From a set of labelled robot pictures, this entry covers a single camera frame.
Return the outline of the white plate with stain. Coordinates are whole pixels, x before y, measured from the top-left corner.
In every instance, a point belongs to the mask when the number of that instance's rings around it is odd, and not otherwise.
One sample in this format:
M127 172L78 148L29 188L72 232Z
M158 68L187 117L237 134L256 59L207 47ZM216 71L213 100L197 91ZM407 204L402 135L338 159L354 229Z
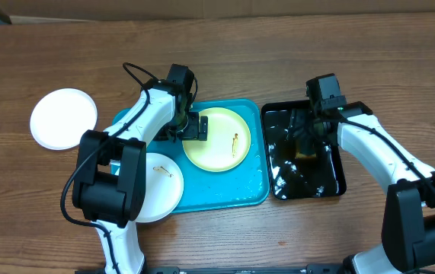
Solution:
M74 88L62 88L43 97L30 116L34 140L50 150L74 148L82 135L94 129L98 110L92 98Z

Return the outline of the yellow-green plate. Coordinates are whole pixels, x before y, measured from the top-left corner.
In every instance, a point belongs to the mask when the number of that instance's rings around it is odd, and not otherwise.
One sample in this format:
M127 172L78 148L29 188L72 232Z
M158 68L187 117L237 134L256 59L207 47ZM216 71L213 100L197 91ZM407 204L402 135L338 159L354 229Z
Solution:
M197 167L222 172L238 166L251 147L251 132L236 112L211 107L199 112L208 118L206 141L183 141L188 159Z

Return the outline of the yellow green sponge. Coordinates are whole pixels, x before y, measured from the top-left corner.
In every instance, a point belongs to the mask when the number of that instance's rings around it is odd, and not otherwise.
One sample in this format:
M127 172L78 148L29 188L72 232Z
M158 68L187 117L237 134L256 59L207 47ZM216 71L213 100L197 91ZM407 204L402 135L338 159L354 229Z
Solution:
M306 146L306 147L296 147L295 158L315 158L315 148Z

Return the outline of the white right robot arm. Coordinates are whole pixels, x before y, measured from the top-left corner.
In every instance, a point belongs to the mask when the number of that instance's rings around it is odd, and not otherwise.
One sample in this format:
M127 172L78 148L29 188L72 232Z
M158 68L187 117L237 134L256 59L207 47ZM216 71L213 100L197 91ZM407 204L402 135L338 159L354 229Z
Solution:
M361 102L293 111L289 136L302 154L328 144L353 155L386 194L381 243L347 257L345 273L426 273L435 265L435 169L395 141Z

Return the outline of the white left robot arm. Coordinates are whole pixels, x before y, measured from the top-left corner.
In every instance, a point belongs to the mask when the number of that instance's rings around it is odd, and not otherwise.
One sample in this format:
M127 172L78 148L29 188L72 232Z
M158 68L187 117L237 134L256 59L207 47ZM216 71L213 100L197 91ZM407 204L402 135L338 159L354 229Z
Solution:
M190 111L197 91L192 75L152 78L118 123L82 135L60 209L67 221L96 229L106 257L105 273L144 271L135 221L146 199L147 146L161 134L206 140L205 120Z

